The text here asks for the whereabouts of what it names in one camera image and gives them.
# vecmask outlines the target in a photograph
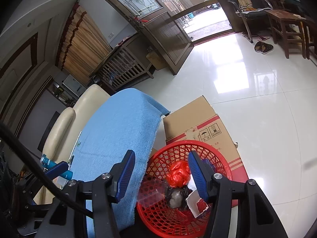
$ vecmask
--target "cardboard box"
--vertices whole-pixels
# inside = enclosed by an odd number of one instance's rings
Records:
[[[153,64],[155,69],[161,70],[168,65],[166,64],[165,60],[163,60],[156,52],[151,51],[146,55],[146,58]]]
[[[247,172],[220,117],[204,96],[163,118],[166,144],[200,140],[215,147],[227,160],[234,181],[246,182]]]

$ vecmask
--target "printed symbol on box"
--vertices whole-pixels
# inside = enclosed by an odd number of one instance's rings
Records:
[[[206,140],[209,140],[211,139],[211,136],[209,134],[209,131],[207,128],[203,129],[202,131],[199,132],[199,136],[200,136],[200,139],[205,142]]]
[[[209,126],[209,130],[210,130],[210,133],[212,135],[212,137],[215,137],[217,136],[218,134],[221,133],[219,127],[218,127],[218,124],[213,124],[212,126]]]

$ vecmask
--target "blue handle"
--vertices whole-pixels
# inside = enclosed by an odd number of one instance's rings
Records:
[[[53,180],[56,177],[62,175],[64,172],[68,171],[68,164],[65,161],[62,161],[49,170],[45,172],[46,176],[50,179]]]
[[[57,165],[55,162],[48,159],[45,154],[43,154],[43,157],[41,158],[41,164],[48,170],[50,170],[52,167]],[[67,170],[64,173],[60,174],[59,176],[65,178],[66,180],[71,180],[73,177],[73,172]]]

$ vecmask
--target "wooden stool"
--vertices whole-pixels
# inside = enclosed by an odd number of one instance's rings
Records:
[[[309,52],[312,52],[313,56],[317,58],[317,25],[312,20],[305,19],[303,20],[303,26],[306,43],[306,58],[309,59]]]
[[[274,44],[276,44],[276,33],[280,34],[283,39],[285,57],[287,59],[289,58],[288,43],[302,43],[303,58],[306,58],[305,39],[301,24],[302,20],[294,14],[283,10],[266,10],[266,13],[270,21]],[[274,24],[274,22],[280,25],[282,31],[275,27],[276,24]],[[286,31],[286,26],[289,24],[298,26],[300,32]],[[299,36],[301,39],[289,39],[288,36]]]

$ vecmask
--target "slipper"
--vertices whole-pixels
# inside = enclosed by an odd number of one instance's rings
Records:
[[[257,37],[258,35],[259,35],[259,33],[258,33],[258,32],[257,32],[257,33],[251,33],[251,36],[252,36],[252,37]],[[248,36],[248,32],[243,31],[243,32],[242,32],[242,36],[247,37],[247,36]]]
[[[268,40],[269,38],[270,38],[270,37],[259,36],[259,37],[258,37],[258,40],[263,42],[263,41],[265,41],[265,40]]]
[[[268,43],[264,43],[264,42],[262,42],[263,44],[262,44],[262,48],[261,48],[261,53],[262,54],[267,54],[268,52],[271,52],[273,49],[274,49],[274,47],[271,45],[271,44],[268,44]]]
[[[265,43],[264,43],[264,42],[260,42],[260,41],[257,42],[256,45],[254,46],[254,51],[256,51],[257,53],[258,53],[258,52],[261,52],[261,49],[262,49],[262,45],[263,45],[263,44],[265,44]]]

